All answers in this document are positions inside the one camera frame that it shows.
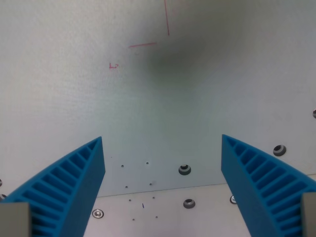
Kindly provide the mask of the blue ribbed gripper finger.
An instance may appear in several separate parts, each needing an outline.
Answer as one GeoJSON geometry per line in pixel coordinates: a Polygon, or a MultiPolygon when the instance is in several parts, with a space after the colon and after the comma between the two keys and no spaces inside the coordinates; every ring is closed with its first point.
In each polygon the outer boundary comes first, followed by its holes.
{"type": "Polygon", "coordinates": [[[3,203],[26,202],[34,237],[81,237],[105,175],[98,137],[26,181],[3,203]]]}
{"type": "Polygon", "coordinates": [[[301,237],[301,197],[315,180],[228,135],[222,136],[221,171],[252,237],[301,237]]]}

